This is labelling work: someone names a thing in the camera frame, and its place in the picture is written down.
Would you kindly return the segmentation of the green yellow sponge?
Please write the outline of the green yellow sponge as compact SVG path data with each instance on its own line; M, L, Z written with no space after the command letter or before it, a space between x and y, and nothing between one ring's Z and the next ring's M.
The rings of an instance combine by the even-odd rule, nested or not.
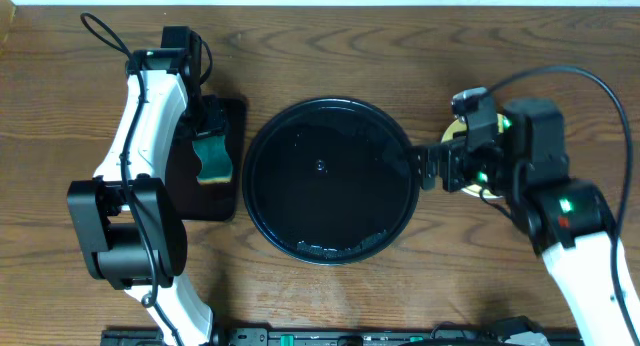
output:
M192 146L201 163L196 176L199 184L223 184L231 181L234 167L226 149L224 135L194 140Z

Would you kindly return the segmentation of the light green plate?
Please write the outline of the light green plate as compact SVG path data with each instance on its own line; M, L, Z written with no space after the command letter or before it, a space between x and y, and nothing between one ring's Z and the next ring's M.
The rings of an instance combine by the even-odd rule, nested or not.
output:
M491 193L488 189L483 188L477 184L472 184L470 186L462 188L461 191L476 198L484 197L486 200L500 199L500 196Z

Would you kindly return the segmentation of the yellow plate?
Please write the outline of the yellow plate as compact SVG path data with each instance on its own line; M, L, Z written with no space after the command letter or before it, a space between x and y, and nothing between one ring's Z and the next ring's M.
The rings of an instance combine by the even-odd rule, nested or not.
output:
M505 118L503 114L498 113L498 132L503 133L506 129L511 126L511 121L508 118ZM441 137L441 142L447 142L456 137L459 133L465 133L467 131L467 125L459 120L455 120L452 122L447 129L445 130L443 136Z

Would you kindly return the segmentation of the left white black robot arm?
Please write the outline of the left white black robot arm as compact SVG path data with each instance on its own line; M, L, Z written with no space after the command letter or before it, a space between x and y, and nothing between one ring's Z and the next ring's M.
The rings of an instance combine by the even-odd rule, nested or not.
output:
M201 86L210 49L187 26L167 26L157 49L130 51L128 96L108 154L89 180L74 181L67 204L89 274L136 299L166 345L209 345L214 313L185 273L187 235L165 185L171 147L189 142L201 185L231 180L227 117Z

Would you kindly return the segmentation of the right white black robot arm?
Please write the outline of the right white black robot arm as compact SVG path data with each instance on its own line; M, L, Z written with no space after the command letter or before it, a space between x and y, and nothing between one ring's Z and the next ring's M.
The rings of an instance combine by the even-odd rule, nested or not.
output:
M484 87L456 94L464 128L414 150L423 190L476 185L503 199L507 217L529 237L569 305L587 345L635 345L639 298L613 214L596 185L573 178L564 117L548 99L519 99L496 110Z

